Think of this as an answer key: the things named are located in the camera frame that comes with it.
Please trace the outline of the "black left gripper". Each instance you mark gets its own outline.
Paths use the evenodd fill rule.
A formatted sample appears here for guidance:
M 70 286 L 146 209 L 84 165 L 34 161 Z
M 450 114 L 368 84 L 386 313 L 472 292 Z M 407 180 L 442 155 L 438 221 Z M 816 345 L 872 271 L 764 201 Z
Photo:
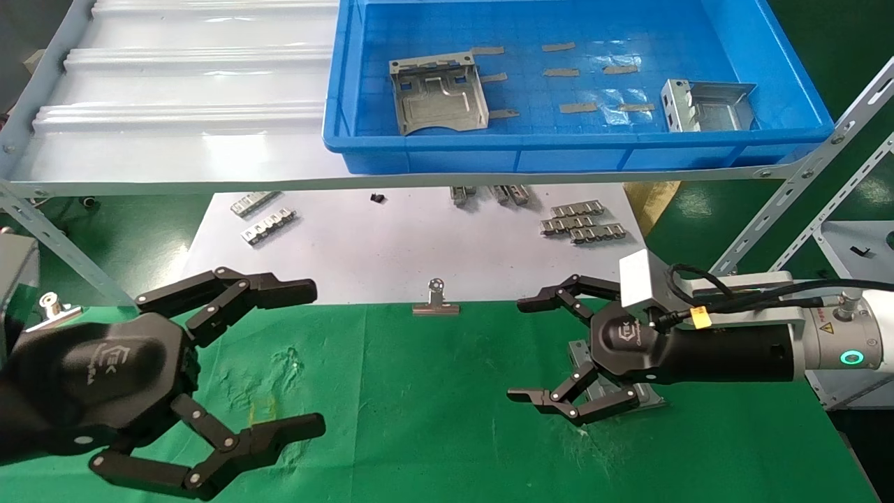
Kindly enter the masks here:
M 110 446 L 89 463 L 106 483 L 213 500 L 243 472 L 275 464 L 288 444 L 321 437 L 325 418 L 304 414 L 232 432 L 189 397 L 200 370 L 193 344 L 210 346 L 252 309 L 316 299 L 309 278 L 284 282 L 271 272 L 219 267 L 140 294 L 144 314 L 136 319 L 23 335 L 2 369 L 2 464 Z M 186 334 L 170 319 L 192 311 Z M 131 455 L 178 420 L 212 447 L 203 462 L 189 467 Z

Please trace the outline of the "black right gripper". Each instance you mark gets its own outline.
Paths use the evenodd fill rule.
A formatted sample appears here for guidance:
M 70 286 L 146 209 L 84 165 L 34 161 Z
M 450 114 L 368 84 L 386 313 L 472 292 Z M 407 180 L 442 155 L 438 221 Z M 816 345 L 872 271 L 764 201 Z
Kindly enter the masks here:
M 536 296 L 517 300 L 523 313 L 562 308 L 590 323 L 591 362 L 577 366 L 558 388 L 510 388 L 507 398 L 532 404 L 540 414 L 562 415 L 574 426 L 608 419 L 638 408 L 633 386 L 575 405 L 574 400 L 602 374 L 616 384 L 683 382 L 791 382 L 796 356 L 791 329 L 782 325 L 680 329 L 668 333 L 643 325 L 619 302 L 593 312 L 580 294 L 602 300 L 619 300 L 620 283 L 571 275 L 561 284 L 544 286 Z

